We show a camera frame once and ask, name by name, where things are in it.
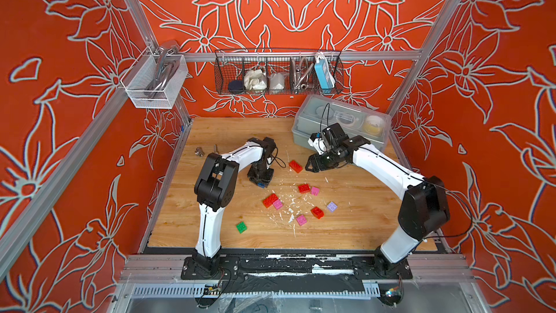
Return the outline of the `lilac lego brick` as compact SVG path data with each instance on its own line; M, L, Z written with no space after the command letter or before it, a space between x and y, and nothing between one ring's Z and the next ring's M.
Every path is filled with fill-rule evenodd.
M333 201L327 204L327 209L331 212L335 212L337 208L338 208L337 204L335 204Z

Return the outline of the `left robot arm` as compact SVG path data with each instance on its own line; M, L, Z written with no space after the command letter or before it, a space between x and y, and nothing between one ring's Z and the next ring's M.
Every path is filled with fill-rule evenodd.
M226 154L209 154L194 186L200 209L198 241L193 261L209 272L219 266L222 243L220 234L225 208L232 201L237 177L248 168L248 179L254 185L267 188L274 169L272 156L277 145L274 139L251 138L240 148Z

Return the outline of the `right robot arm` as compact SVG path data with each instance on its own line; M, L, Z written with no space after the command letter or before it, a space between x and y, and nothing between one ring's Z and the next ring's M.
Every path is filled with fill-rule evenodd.
M381 277L395 272L400 263L434 231L450 220L444 183L426 178L390 159L363 136L348 136L335 123L308 139L317 153L305 170L322 172L344 164L355 165L379 179L400 198L398 227L374 252L374 271Z

